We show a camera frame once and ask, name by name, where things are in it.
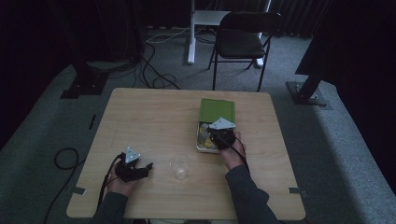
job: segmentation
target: chair backrest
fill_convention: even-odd
[[[276,33],[282,16],[275,12],[230,12],[221,20],[219,29],[233,29],[249,33]]]

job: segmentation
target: wooden table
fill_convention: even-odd
[[[297,184],[269,94],[140,89],[113,91],[77,183],[86,192],[73,194],[67,215],[93,216],[110,163],[130,146],[142,154],[137,167],[154,166],[130,197],[125,217],[236,219],[221,157],[196,150],[202,98],[235,102],[236,130],[247,147],[253,180],[269,193],[278,219],[303,219],[301,196],[289,190]],[[170,168],[178,154],[191,163],[183,181]]]

